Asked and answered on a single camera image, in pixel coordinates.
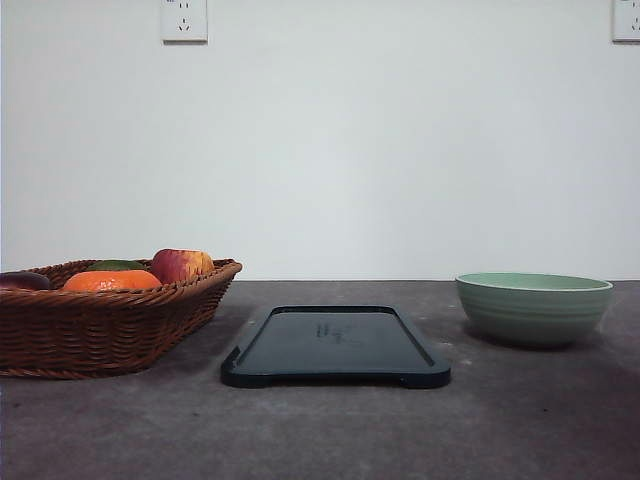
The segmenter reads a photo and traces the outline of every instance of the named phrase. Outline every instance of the wall socket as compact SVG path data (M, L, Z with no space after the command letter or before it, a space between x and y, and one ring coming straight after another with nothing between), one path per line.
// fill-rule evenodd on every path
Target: wall socket
M613 41L640 42L640 0L613 0Z
M207 0L161 2L162 40L165 43L204 43L208 40Z

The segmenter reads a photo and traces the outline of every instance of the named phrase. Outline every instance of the table surface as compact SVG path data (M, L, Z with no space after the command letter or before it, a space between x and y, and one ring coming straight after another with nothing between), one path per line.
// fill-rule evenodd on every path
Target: table surface
M223 385L266 306L397 306L451 363L433 390ZM565 349L491 341L453 282L235 281L212 322L151 369L0 381L2 471L15 479L640 478L640 282Z

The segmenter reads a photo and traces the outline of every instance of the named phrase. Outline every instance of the ceramic bowl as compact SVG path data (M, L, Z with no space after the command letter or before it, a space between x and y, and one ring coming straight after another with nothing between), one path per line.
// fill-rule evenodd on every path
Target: ceramic bowl
M533 347L572 343L606 311L613 285L538 273L470 273L456 278L471 323L498 339Z

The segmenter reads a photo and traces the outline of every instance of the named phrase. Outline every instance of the red apple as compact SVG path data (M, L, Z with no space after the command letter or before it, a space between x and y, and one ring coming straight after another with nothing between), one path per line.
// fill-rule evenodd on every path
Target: red apple
M0 288L22 288L25 290L50 290L51 282L35 272L0 273Z
M151 273L162 283L189 280L213 269L213 260L209 254L198 250L165 248L156 253L151 261Z

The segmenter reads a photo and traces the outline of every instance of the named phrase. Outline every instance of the tray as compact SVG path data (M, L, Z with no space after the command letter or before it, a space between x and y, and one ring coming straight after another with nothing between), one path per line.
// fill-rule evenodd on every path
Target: tray
M274 382L396 382L408 388L449 383L451 370L390 306L278 306L258 316L221 366L233 387Z

